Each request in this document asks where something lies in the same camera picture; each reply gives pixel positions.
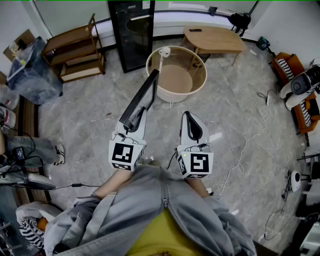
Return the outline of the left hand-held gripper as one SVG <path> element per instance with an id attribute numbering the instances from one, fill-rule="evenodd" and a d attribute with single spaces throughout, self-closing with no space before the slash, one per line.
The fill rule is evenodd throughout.
<path id="1" fill-rule="evenodd" d="M 114 169 L 133 172 L 146 147 L 144 140 L 147 110 L 142 107 L 133 119 L 133 128 L 117 123 L 109 141 L 108 161 Z"/>

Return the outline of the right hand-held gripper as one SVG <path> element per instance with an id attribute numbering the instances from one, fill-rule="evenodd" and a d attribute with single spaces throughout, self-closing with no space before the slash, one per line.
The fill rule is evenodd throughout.
<path id="1" fill-rule="evenodd" d="M 176 159 L 184 179 L 201 179 L 212 173 L 214 153 L 208 141 L 207 126 L 197 115 L 185 111 L 180 125 L 181 145 L 176 149 Z"/>

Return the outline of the black framed nature picture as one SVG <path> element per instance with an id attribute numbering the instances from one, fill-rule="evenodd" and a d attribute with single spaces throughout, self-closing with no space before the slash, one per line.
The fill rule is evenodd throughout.
<path id="1" fill-rule="evenodd" d="M 157 69 L 151 72 L 120 117 L 119 122 L 126 131 L 135 132 L 139 127 L 143 111 L 148 111 L 153 104 L 157 94 L 159 74 Z"/>

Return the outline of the person's right forearm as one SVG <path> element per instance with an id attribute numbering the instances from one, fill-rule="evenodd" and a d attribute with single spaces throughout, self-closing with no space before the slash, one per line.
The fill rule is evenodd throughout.
<path id="1" fill-rule="evenodd" d="M 208 193 L 206 187 L 204 186 L 202 180 L 200 178 L 185 178 L 184 181 L 202 198 L 208 197 L 210 194 Z"/>

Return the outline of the round glass-top side table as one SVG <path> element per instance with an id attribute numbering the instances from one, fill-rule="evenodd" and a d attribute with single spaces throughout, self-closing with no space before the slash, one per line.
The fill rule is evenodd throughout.
<path id="1" fill-rule="evenodd" d="M 157 69 L 157 96 L 170 104 L 178 103 L 204 87 L 208 77 L 207 68 L 197 54 L 182 46 L 165 46 L 170 47 L 170 55 L 162 57 L 159 50 L 163 47 L 148 56 L 146 73 L 149 75 Z"/>

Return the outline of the person's grey jacket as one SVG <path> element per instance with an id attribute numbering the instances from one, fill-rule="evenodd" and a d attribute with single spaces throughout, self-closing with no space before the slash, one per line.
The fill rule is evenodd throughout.
<path id="1" fill-rule="evenodd" d="M 199 196 L 185 178 L 139 165 L 117 192 L 79 197 L 45 229 L 46 256 L 126 256 L 144 229 L 168 209 L 209 256 L 257 256 L 244 225 L 218 196 Z"/>

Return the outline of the black glass-door cabinet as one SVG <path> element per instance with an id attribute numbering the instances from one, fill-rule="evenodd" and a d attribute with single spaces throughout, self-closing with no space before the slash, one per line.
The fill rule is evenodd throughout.
<path id="1" fill-rule="evenodd" d="M 145 66 L 152 52 L 154 0 L 110 0 L 108 9 L 124 73 Z"/>

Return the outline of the oval wooden table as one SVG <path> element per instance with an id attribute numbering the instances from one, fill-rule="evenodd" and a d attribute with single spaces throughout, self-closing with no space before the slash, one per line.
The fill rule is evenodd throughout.
<path id="1" fill-rule="evenodd" d="M 202 32 L 190 32 L 189 29 L 202 29 Z M 244 41 L 230 29 L 214 26 L 186 26 L 181 46 L 188 43 L 196 55 L 201 54 L 236 54 L 232 65 L 238 56 L 246 50 Z"/>

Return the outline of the wooden slatted bench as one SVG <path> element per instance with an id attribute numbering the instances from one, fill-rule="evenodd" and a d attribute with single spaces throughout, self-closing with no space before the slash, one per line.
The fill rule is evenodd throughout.
<path id="1" fill-rule="evenodd" d="M 12 134 L 17 136 L 25 136 L 25 133 L 28 133 L 31 137 L 38 138 L 38 110 L 38 105 L 21 96 L 19 103 L 13 111 L 16 115 L 16 122 L 14 126 L 15 131 L 12 131 Z M 51 201 L 50 194 L 46 190 L 34 190 L 22 187 L 15 189 L 15 195 L 21 205 L 34 201 L 41 201 L 47 204 Z"/>

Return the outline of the person's yellow shirt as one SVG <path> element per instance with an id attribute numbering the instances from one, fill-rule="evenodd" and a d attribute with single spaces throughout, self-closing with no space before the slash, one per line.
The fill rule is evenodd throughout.
<path id="1" fill-rule="evenodd" d="M 210 256 L 179 228 L 166 208 L 144 229 L 125 256 Z"/>

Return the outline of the blue plastic-covered bundle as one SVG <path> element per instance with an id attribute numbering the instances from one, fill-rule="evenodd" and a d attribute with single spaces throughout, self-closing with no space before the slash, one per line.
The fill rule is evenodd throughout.
<path id="1" fill-rule="evenodd" d="M 6 85 L 36 105 L 43 105 L 63 94 L 63 84 L 42 57 L 41 37 L 13 59 Z"/>

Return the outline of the white round device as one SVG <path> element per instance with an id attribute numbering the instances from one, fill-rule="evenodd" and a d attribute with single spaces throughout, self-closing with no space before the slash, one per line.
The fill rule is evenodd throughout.
<path id="1" fill-rule="evenodd" d="M 296 170 L 288 170 L 286 190 L 295 193 L 301 186 L 300 174 Z"/>

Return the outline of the small black box device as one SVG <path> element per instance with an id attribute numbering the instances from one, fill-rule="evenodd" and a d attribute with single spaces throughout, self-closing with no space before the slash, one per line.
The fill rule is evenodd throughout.
<path id="1" fill-rule="evenodd" d="M 26 158 L 25 151 L 24 151 L 24 148 L 22 146 L 14 148 L 12 150 L 12 155 L 15 157 L 15 160 L 17 162 L 22 162 Z"/>

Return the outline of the black bag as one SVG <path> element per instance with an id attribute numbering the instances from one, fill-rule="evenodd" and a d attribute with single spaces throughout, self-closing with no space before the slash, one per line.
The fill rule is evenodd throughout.
<path id="1" fill-rule="evenodd" d="M 235 28 L 234 32 L 242 38 L 251 22 L 251 15 L 249 13 L 234 13 L 228 17 L 228 21 L 232 24 L 231 30 Z"/>

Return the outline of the orange sofa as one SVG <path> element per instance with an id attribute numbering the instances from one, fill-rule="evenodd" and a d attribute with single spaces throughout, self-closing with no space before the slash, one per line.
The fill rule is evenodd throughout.
<path id="1" fill-rule="evenodd" d="M 275 73 L 278 75 L 280 82 L 282 82 L 282 84 L 283 84 L 283 87 L 288 83 L 291 84 L 291 81 L 294 78 L 291 81 L 289 81 L 287 79 L 285 73 L 282 71 L 280 66 L 277 64 L 276 59 L 285 59 L 286 60 L 286 62 L 288 63 L 290 69 L 292 70 L 292 72 L 294 74 L 294 78 L 296 76 L 300 75 L 301 73 L 303 73 L 305 70 L 309 69 L 313 65 L 320 66 L 319 63 L 316 63 L 316 61 L 313 60 L 310 63 L 309 67 L 305 68 L 302 65 L 302 63 L 300 62 L 300 60 L 296 54 L 290 55 L 290 54 L 284 53 L 284 52 L 279 53 L 278 55 L 275 56 L 275 58 L 273 58 L 271 63 L 272 63 L 272 66 L 275 68 Z M 285 100 L 285 103 L 292 94 L 293 94 L 293 92 L 288 93 L 286 98 L 283 99 L 283 100 Z M 320 124 L 320 103 L 318 103 L 318 101 L 320 101 L 320 87 L 317 88 L 317 90 L 315 90 L 311 95 L 309 95 L 304 100 L 305 100 L 306 109 L 308 110 L 308 112 L 310 114 L 310 119 L 311 119 L 311 124 L 309 127 L 306 127 L 306 125 L 305 125 L 305 121 L 304 121 L 303 114 L 302 114 L 302 111 L 300 108 L 300 104 L 296 105 L 295 107 L 293 107 L 291 109 L 291 111 L 293 111 L 295 114 L 295 119 L 296 119 L 297 126 L 298 126 L 298 132 L 297 132 L 298 134 L 306 134 L 306 133 L 312 132 L 313 130 L 315 130 L 317 124 Z"/>

